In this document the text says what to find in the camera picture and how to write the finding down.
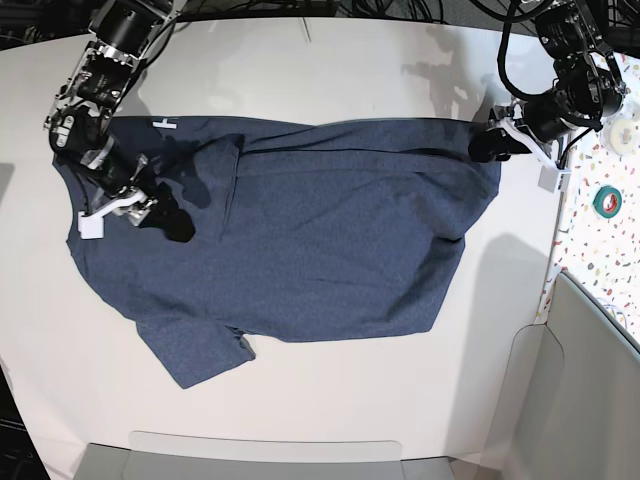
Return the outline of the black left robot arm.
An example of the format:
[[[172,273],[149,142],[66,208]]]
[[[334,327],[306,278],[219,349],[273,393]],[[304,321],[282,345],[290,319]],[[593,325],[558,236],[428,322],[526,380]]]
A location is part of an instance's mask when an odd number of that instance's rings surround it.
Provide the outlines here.
[[[492,108],[484,130],[475,134],[468,152],[472,161],[507,161],[532,154],[545,167],[562,171],[573,145],[598,132],[616,114],[627,94],[619,54],[639,50],[639,4],[636,1],[536,1],[525,10],[510,2],[498,13],[477,1],[475,7],[501,22],[497,70],[511,102]],[[543,93],[517,88],[507,73],[507,51],[513,26],[531,22],[553,61],[556,78]]]

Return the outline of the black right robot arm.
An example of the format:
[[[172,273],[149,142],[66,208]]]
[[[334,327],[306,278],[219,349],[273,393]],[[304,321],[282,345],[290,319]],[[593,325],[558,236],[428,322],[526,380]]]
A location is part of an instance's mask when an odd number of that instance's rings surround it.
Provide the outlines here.
[[[126,155],[109,125],[120,104],[163,50],[185,4],[182,1],[109,1],[89,30],[89,41],[72,75],[56,94],[45,119],[57,163],[67,167],[80,189],[96,188],[97,198],[82,196],[77,215],[82,239],[100,239],[109,214],[124,216],[139,228],[156,228],[174,242],[195,234],[189,214],[168,185],[158,181],[148,157]]]

